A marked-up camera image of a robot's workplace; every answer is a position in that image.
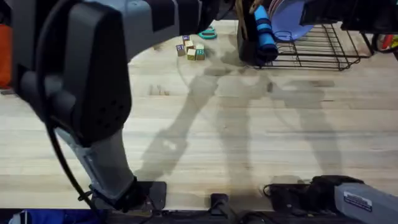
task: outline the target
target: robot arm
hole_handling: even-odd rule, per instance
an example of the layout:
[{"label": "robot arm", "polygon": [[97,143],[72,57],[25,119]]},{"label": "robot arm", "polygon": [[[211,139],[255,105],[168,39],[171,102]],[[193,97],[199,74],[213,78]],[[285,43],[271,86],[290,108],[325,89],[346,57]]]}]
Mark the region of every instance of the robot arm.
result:
[{"label": "robot arm", "polygon": [[[118,210],[144,203],[153,184],[131,172],[122,128],[131,110],[127,63],[172,37],[205,30],[218,13],[213,0],[70,1],[60,12],[45,52],[44,87],[56,132],[73,149],[95,195]],[[14,3],[12,82],[44,120],[35,51],[54,2]],[[165,183],[160,191],[165,192]],[[157,208],[164,207],[164,200]]]}]

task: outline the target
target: orange object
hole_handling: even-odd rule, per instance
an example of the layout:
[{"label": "orange object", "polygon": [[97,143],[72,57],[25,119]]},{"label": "orange object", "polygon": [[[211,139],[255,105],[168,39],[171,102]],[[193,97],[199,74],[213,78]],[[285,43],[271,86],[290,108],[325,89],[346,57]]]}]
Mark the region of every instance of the orange object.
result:
[{"label": "orange object", "polygon": [[11,80],[11,28],[0,25],[0,88],[9,88]]}]

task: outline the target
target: wooden block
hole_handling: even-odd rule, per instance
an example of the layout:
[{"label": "wooden block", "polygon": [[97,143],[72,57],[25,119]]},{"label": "wooden block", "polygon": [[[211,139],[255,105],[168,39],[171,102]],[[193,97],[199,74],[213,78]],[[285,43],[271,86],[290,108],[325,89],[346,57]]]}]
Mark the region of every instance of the wooden block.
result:
[{"label": "wooden block", "polygon": [[187,53],[188,60],[195,60],[195,53],[196,53],[196,50],[188,49],[188,53]]},{"label": "wooden block", "polygon": [[183,35],[182,36],[182,42],[184,43],[184,45],[185,45],[185,42],[186,41],[188,41],[188,40],[190,40],[191,38],[189,37],[189,35]]},{"label": "wooden block", "polygon": [[197,60],[204,60],[205,59],[205,50],[197,49],[196,53],[197,53],[197,56],[196,56]]},{"label": "wooden block", "polygon": [[188,49],[193,49],[193,50],[195,50],[195,48],[194,48],[194,46],[193,46],[193,42],[192,42],[192,40],[187,40],[186,42],[185,42],[185,49],[188,51]]},{"label": "wooden block", "polygon": [[175,48],[177,49],[178,56],[184,56],[185,55],[184,45],[179,44],[179,45],[175,46]]},{"label": "wooden block", "polygon": [[195,49],[197,49],[197,50],[204,50],[204,49],[205,49],[205,46],[204,46],[203,44],[197,44],[196,47],[195,47]]}]

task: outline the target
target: black cable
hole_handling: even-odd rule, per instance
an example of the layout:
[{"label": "black cable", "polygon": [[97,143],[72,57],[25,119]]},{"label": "black cable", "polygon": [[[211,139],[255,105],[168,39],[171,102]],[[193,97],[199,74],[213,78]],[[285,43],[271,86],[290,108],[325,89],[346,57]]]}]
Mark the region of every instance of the black cable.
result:
[{"label": "black cable", "polygon": [[42,30],[39,35],[39,39],[37,42],[36,48],[36,61],[35,61],[35,69],[36,69],[36,84],[37,84],[37,91],[39,92],[40,98],[40,105],[42,109],[42,116],[45,124],[45,128],[47,130],[47,134],[50,138],[52,147],[54,149],[55,155],[57,159],[68,177],[70,183],[72,184],[73,188],[78,192],[79,196],[83,198],[83,200],[87,203],[92,211],[94,211],[97,218],[105,223],[104,220],[101,219],[101,214],[99,213],[98,209],[94,205],[94,203],[88,198],[88,196],[84,193],[83,189],[80,187],[79,183],[77,182],[75,176],[73,175],[71,169],[69,168],[68,162],[63,155],[61,150],[60,144],[58,139],[55,135],[55,125],[50,117],[50,105],[47,102],[47,94],[45,92],[44,80],[45,80],[45,53],[47,50],[47,42],[50,32],[52,31],[54,24],[56,23],[59,13],[66,9],[74,0],[59,0],[54,7],[49,12],[44,24],[42,26]]},{"label": "black cable", "polygon": [[149,195],[147,196],[147,199],[149,200],[150,204],[152,205],[151,215],[150,215],[150,217],[143,219],[143,221],[139,222],[139,224],[145,224],[145,223],[151,221],[155,217],[155,212],[158,211],[158,209],[155,206],[154,201],[151,199],[151,197]]},{"label": "black cable", "polygon": [[250,217],[260,218],[261,222],[265,224],[280,224],[280,222],[276,221],[274,218],[270,217],[264,212],[247,212],[243,215],[238,224],[247,224]]},{"label": "black cable", "polygon": [[377,42],[379,40],[379,36],[380,36],[380,34],[374,34],[373,35],[373,38],[372,38],[372,48],[373,48],[373,50],[375,50],[377,52],[380,52],[380,53],[383,53],[383,54],[389,54],[389,53],[393,53],[393,52],[398,51],[398,46],[390,48],[390,49],[386,49],[386,50],[379,49],[378,44],[377,44]]}]

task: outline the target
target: blue foam cylinder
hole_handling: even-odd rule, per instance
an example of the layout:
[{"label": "blue foam cylinder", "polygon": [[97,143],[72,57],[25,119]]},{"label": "blue foam cylinder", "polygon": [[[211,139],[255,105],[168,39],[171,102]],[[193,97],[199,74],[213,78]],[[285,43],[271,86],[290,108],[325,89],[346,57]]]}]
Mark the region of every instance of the blue foam cylinder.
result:
[{"label": "blue foam cylinder", "polygon": [[258,53],[265,62],[276,59],[278,50],[273,38],[271,22],[264,6],[259,6],[254,12],[259,35]]}]

